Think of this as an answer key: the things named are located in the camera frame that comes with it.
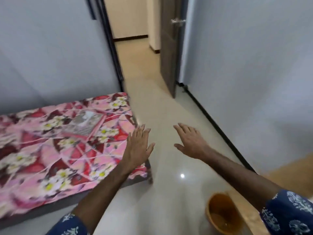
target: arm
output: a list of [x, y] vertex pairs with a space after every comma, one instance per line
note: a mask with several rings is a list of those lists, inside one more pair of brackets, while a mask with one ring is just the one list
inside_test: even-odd
[[121, 162], [72, 211], [90, 234], [95, 231], [106, 208], [128, 175], [150, 156], [155, 144], [152, 143], [148, 147], [150, 129], [144, 129], [145, 125], [137, 127], [132, 136], [129, 133]]
[[174, 146], [183, 154], [208, 164], [233, 188], [246, 198], [258, 211], [282, 188], [270, 180], [246, 169], [211, 148], [193, 127], [178, 123], [174, 125], [183, 146]]

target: orange bucket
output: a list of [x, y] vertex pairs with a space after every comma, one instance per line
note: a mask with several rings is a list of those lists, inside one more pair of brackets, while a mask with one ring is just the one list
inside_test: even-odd
[[241, 216], [232, 199], [226, 194], [214, 194], [207, 202], [205, 215], [222, 234], [234, 235], [243, 228]]

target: blue sleeve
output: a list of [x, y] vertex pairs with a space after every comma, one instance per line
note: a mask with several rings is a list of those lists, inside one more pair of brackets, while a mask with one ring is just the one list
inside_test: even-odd
[[86, 226], [74, 214], [63, 216], [46, 235], [89, 235]]
[[281, 190], [260, 213], [270, 234], [313, 234], [313, 204], [294, 192]]

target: hand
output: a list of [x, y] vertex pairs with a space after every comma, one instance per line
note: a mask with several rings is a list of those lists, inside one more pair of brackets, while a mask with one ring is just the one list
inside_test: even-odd
[[148, 137], [151, 129], [145, 129], [145, 125], [137, 126], [133, 134], [129, 133], [127, 145], [120, 164], [127, 173], [131, 173], [138, 166], [143, 164], [153, 151], [155, 143], [148, 146]]
[[200, 132], [193, 127], [178, 123], [179, 126], [174, 125], [180, 139], [184, 146], [176, 143], [174, 146], [183, 154], [200, 160], [204, 160], [205, 152], [212, 150], [207, 142], [202, 138]]

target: bed sheet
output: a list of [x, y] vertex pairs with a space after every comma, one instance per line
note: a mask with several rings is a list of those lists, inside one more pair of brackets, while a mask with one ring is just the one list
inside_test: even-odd
[[[0, 116], [0, 221], [94, 188], [134, 128], [123, 92]], [[149, 167], [128, 181], [147, 179]]]

